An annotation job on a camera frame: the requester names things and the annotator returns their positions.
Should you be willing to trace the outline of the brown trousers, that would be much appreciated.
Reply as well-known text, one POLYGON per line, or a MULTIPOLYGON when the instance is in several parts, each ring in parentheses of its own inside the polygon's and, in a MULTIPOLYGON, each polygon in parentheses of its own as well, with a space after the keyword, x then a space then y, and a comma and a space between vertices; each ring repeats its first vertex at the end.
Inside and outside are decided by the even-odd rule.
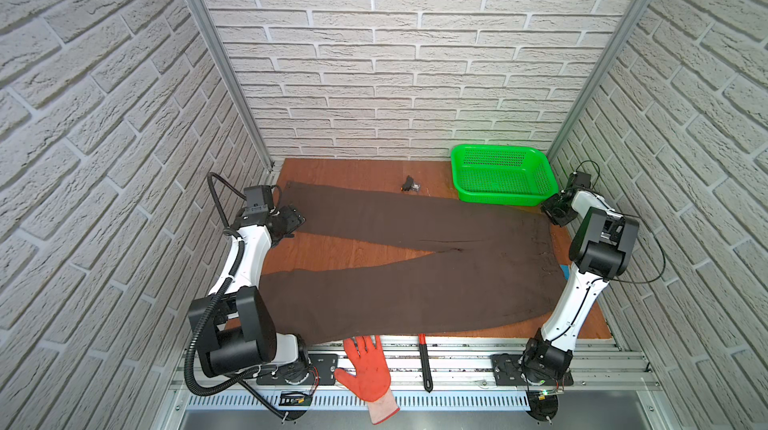
POLYGON ((549 220, 511 206, 289 182, 303 231, 417 252, 390 264, 264 275, 278 332, 308 344, 475 331, 550 312, 566 280, 549 220))

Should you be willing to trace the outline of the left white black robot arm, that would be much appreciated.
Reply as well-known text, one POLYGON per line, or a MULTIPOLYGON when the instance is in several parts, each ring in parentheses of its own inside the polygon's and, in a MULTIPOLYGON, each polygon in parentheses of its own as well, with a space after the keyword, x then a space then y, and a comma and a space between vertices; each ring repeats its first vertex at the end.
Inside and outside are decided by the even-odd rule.
POLYGON ((259 290, 270 249, 305 222, 293 205, 273 213, 244 213, 226 230, 231 249, 208 295, 192 301, 187 317, 199 329, 195 358, 208 377, 230 376, 257 366, 309 364, 303 341, 282 334, 259 290))

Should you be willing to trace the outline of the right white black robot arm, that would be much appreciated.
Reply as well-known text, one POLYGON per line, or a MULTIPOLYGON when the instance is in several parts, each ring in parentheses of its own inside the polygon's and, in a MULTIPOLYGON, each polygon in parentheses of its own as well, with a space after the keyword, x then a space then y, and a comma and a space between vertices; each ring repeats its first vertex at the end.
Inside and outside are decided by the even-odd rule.
POLYGON ((554 312, 529 339, 519 365, 533 385, 562 384, 581 328, 600 293, 629 266, 638 221, 591 190, 572 193, 570 209, 582 222, 569 248, 569 276, 554 312))

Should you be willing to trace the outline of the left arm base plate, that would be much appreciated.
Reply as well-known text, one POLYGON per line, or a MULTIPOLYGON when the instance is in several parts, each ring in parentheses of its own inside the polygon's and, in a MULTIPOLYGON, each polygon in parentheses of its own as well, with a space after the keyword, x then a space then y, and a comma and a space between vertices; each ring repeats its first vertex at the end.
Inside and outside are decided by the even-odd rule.
POLYGON ((334 386, 338 361, 339 357, 335 353, 309 353, 306 359, 300 358, 276 369, 262 370, 256 382, 261 386, 334 386))

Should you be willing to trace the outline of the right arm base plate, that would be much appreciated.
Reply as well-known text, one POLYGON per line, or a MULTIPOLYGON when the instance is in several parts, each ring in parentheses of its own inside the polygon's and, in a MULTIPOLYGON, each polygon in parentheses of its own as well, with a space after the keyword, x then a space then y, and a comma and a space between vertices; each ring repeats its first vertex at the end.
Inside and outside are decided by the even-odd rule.
POLYGON ((522 354, 501 353, 490 357, 497 386, 572 386, 570 371, 558 372, 544 363, 526 361, 522 354))

